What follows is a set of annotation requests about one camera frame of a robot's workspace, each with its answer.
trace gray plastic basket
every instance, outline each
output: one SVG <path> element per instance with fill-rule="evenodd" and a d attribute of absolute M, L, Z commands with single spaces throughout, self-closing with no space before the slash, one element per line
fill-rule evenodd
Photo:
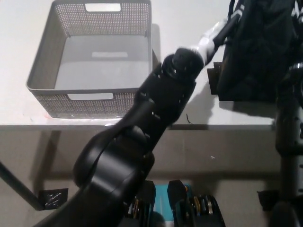
<path fill-rule="evenodd" d="M 113 118 L 152 70 L 149 0 L 56 0 L 27 81 L 54 118 Z"/>

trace metal table leg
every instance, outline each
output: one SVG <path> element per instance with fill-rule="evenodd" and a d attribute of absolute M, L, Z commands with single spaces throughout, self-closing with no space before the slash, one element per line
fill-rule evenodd
<path fill-rule="evenodd" d="M 20 180 L 18 180 L 1 162 L 0 178 L 2 178 L 35 210 L 44 210 L 44 206 L 39 202 L 38 198 Z"/>

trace gray floor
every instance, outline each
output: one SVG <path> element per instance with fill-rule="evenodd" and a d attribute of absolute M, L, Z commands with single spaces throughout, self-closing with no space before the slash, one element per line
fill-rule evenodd
<path fill-rule="evenodd" d="M 95 131 L 0 132 L 0 160 L 31 190 L 77 188 L 71 169 Z M 156 147 L 150 179 L 181 176 L 218 200 L 227 227 L 265 227 L 257 191 L 277 188 L 274 134 L 259 131 L 167 131 Z M 0 226 L 30 227 L 50 211 L 34 211 L 0 180 Z"/>

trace table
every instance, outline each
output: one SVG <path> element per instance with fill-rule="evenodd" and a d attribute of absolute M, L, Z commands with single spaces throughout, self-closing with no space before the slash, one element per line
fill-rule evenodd
<path fill-rule="evenodd" d="M 115 124 L 119 119 L 52 119 L 26 88 L 51 3 L 0 1 L 0 129 L 82 130 Z M 162 61 L 178 47 L 197 43 L 204 31 L 227 15 L 229 0 L 152 0 L 151 4 L 153 49 Z M 222 56 L 220 49 L 214 61 L 222 61 Z M 219 102 L 211 95 L 203 70 L 188 105 L 172 128 L 271 130 L 274 112 L 273 106 Z"/>

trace black bag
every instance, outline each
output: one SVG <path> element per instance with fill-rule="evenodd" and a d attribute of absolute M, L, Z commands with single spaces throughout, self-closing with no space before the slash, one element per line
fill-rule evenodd
<path fill-rule="evenodd" d="M 231 0 L 229 18 L 234 13 Z M 295 0 L 239 0 L 242 18 L 228 37 L 217 94 L 221 101 L 270 101 L 298 44 L 292 11 Z"/>

